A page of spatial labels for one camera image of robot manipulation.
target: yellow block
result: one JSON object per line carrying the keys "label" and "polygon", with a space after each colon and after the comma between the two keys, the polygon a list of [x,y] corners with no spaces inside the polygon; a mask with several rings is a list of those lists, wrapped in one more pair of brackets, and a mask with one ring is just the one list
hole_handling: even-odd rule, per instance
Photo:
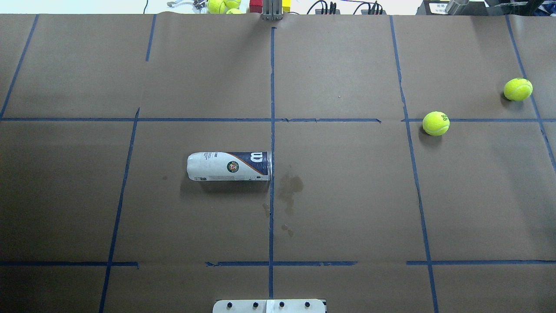
{"label": "yellow block", "polygon": [[289,12],[291,7],[291,0],[282,0],[282,8],[284,8],[284,12]]}

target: mounting plate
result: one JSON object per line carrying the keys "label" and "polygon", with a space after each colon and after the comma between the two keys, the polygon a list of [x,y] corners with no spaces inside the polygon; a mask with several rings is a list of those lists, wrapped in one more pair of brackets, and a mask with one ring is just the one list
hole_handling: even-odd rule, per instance
{"label": "mounting plate", "polygon": [[212,313],[326,313],[326,300],[220,300]]}

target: red block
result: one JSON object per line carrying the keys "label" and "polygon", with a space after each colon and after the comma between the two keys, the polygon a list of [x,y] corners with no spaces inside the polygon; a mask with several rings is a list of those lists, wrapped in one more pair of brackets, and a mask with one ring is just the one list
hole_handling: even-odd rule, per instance
{"label": "red block", "polygon": [[262,0],[250,0],[249,12],[262,13]]}

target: blue tape line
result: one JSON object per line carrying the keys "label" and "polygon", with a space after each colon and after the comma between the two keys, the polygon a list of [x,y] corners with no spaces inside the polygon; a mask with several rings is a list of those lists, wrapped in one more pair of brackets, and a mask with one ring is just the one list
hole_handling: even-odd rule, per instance
{"label": "blue tape line", "polygon": [[140,122],[270,122],[271,119],[233,119],[233,118],[140,118]]}
{"label": "blue tape line", "polygon": [[[108,262],[60,262],[60,261],[16,261],[0,262],[0,266],[107,266]],[[112,266],[133,266],[139,268],[137,262],[114,262]]]}
{"label": "blue tape line", "polygon": [[118,201],[118,210],[116,213],[116,221],[114,223],[114,231],[112,232],[112,242],[110,244],[110,254],[108,255],[108,264],[106,266],[106,275],[105,275],[105,282],[102,288],[102,296],[101,296],[101,304],[98,309],[99,313],[104,311],[104,305],[106,301],[106,291],[108,290],[108,280],[110,279],[110,268],[112,266],[112,259],[114,258],[114,249],[116,247],[116,237],[118,235],[118,227],[120,225],[120,216],[122,214],[122,206],[123,206],[123,193],[126,189],[127,183],[127,176],[130,170],[130,163],[131,163],[131,154],[133,153],[133,142],[135,141],[135,132],[137,131],[137,122],[139,120],[139,111],[141,109],[137,109],[135,113],[135,120],[133,121],[133,129],[131,130],[131,139],[130,139],[130,147],[127,151],[127,160],[126,160],[126,169],[123,172],[123,180],[122,180],[122,189],[120,190],[120,200]]}
{"label": "blue tape line", "polygon": [[436,286],[434,283],[433,265],[431,264],[430,248],[429,248],[429,238],[426,232],[425,223],[425,212],[423,210],[423,200],[421,199],[421,188],[419,187],[419,176],[417,175],[417,164],[415,162],[415,153],[413,150],[413,142],[411,140],[411,129],[409,128],[409,114],[408,107],[405,101],[404,90],[401,86],[401,67],[400,67],[400,57],[398,55],[398,43],[396,42],[396,32],[394,30],[394,19],[390,16],[390,29],[392,31],[392,43],[394,44],[394,56],[396,58],[396,67],[398,69],[398,82],[400,85],[400,95],[401,101],[404,104],[404,118],[405,118],[405,128],[408,134],[409,143],[409,153],[411,155],[411,165],[413,167],[413,178],[415,180],[415,187],[417,188],[417,196],[419,198],[419,211],[421,213],[421,230],[423,232],[423,242],[425,244],[425,254],[429,269],[429,281],[430,281],[430,292],[433,298],[433,308],[434,312],[438,313],[438,301],[436,299]]}
{"label": "blue tape line", "polygon": [[353,266],[356,261],[282,261],[274,262],[275,266]]}
{"label": "blue tape line", "polygon": [[281,119],[283,122],[378,122],[382,123],[379,119]]}
{"label": "blue tape line", "polygon": [[38,14],[35,15],[33,26],[31,26],[31,31],[29,31],[29,36],[27,37],[27,42],[25,43],[25,47],[21,52],[21,57],[19,57],[19,62],[17,64],[16,71],[13,74],[12,82],[9,85],[8,93],[6,94],[4,105],[2,106],[2,111],[0,111],[0,119],[4,117],[4,113],[6,112],[6,108],[8,107],[9,97],[12,95],[13,86],[16,84],[17,75],[19,74],[19,70],[21,69],[21,64],[23,64],[23,59],[25,58],[25,54],[27,53],[27,49],[29,48],[29,43],[31,42],[31,37],[33,37],[34,29],[37,26],[37,22],[38,22]]}
{"label": "blue tape line", "polygon": [[[512,39],[512,45],[514,46],[515,55],[518,59],[519,68],[523,74],[523,78],[527,79],[527,74],[525,73],[525,69],[523,68],[523,63],[521,61],[521,57],[519,56],[518,46],[515,43],[514,32],[512,31],[512,24],[510,23],[509,15],[506,15],[506,25],[508,25],[508,32],[510,33],[510,38]],[[550,146],[550,142],[548,141],[547,132],[544,130],[543,121],[540,118],[539,108],[537,107],[537,102],[535,101],[535,96],[531,95],[531,103],[533,103],[533,109],[535,110],[535,115],[537,116],[537,121],[539,123],[540,132],[543,134],[544,144],[547,146],[548,150],[548,157],[550,157],[550,162],[552,163],[552,168],[554,172],[556,172],[556,160],[554,159],[554,153],[552,152],[552,147]]]}
{"label": "blue tape line", "polygon": [[[407,121],[409,121],[410,123],[413,122],[423,122],[423,119],[407,119]],[[483,123],[483,122],[488,122],[488,123],[535,123],[537,122],[537,119],[452,119],[450,118],[450,122],[474,122],[474,123]]]}
{"label": "blue tape line", "polygon": [[211,262],[205,262],[207,267],[217,267],[217,266],[268,266],[268,262],[218,262],[217,264]]}
{"label": "blue tape line", "polygon": [[[216,264],[205,262],[207,267],[218,266],[268,266],[266,261],[241,261],[241,262],[218,262]],[[356,261],[274,261],[273,266],[353,266]]]}
{"label": "blue tape line", "polygon": [[3,118],[2,121],[17,122],[133,122],[129,118]]}
{"label": "blue tape line", "polygon": [[[426,261],[408,261],[409,266],[425,266]],[[432,261],[433,265],[556,265],[555,260],[458,260],[458,261]]]}
{"label": "blue tape line", "polygon": [[270,30],[270,154],[272,156],[272,175],[270,177],[270,218],[269,218],[269,299],[274,299],[274,146],[276,107],[274,98],[274,35],[276,27]]}
{"label": "blue tape line", "polygon": [[148,38],[147,56],[145,57],[146,62],[148,62],[148,59],[151,57],[152,36],[155,34],[155,24],[156,14],[152,16],[151,35]]}

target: roland garros logo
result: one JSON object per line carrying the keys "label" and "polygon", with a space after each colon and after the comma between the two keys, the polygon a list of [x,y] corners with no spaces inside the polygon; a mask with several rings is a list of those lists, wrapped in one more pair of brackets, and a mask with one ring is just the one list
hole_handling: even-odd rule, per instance
{"label": "roland garros logo", "polygon": [[240,165],[236,161],[230,161],[226,168],[228,169],[228,172],[235,173],[239,170]]}

